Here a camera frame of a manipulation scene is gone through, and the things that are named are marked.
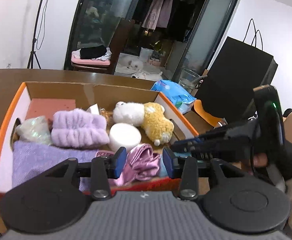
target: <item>pink seat cushion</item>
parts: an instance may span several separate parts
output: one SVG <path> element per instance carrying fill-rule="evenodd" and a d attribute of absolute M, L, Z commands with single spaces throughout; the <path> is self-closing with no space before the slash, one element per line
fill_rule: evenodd
<path fill-rule="evenodd" d="M 75 58 L 74 55 L 71 55 L 71 61 L 75 64 L 83 64 L 83 65 L 110 65 L 110 60 L 102 61 L 96 59 L 80 59 Z"/>

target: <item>brown tabletop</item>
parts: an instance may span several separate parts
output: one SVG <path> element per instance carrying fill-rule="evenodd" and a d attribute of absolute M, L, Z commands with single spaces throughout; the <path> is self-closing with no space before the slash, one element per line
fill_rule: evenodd
<path fill-rule="evenodd" d="M 0 126 L 16 91 L 24 81 L 84 82 L 128 86 L 142 89 L 150 89 L 154 84 L 153 81 L 89 72 L 40 69 L 0 69 Z M 187 113 L 185 117 L 199 133 L 211 129 L 209 124 L 192 111 Z M 6 228 L 0 218 L 0 232 L 4 232 L 5 230 Z"/>

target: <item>white logo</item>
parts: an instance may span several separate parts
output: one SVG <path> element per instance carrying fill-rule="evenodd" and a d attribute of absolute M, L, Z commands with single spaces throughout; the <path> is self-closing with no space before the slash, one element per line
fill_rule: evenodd
<path fill-rule="evenodd" d="M 149 197 L 149 195 L 145 192 L 145 193 L 141 194 L 141 197 L 146 198 L 146 197 Z"/>

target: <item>pink satin scrunchie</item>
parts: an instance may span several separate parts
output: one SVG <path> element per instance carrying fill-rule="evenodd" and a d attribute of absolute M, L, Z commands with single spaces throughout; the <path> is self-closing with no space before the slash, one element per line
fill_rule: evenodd
<path fill-rule="evenodd" d="M 111 151 L 99 150 L 96 157 L 112 156 Z M 148 143 L 137 145 L 128 154 L 124 169 L 118 179 L 109 179 L 110 184 L 124 186 L 137 180 L 148 180 L 156 176 L 160 168 L 160 155 L 153 152 Z"/>

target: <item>tripod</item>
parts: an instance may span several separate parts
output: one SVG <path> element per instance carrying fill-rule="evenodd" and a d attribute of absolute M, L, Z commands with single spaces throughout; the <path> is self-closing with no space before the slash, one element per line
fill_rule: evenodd
<path fill-rule="evenodd" d="M 35 51 L 35 43 L 37 41 L 37 39 L 36 39 L 36 30 L 37 30 L 37 24 L 38 24 L 38 19 L 39 19 L 39 14 L 40 14 L 40 9 L 42 7 L 42 3 L 43 3 L 43 0 L 40 0 L 38 11 L 37 11 L 37 16 L 36 16 L 35 28 L 34 28 L 33 45 L 31 47 L 31 52 L 30 52 L 27 68 L 33 68 L 34 56 L 35 56 L 36 62 L 38 64 L 38 67 L 41 69 L 39 61 L 38 61 L 38 58 L 37 58 L 37 55 L 36 55 L 36 51 Z"/>

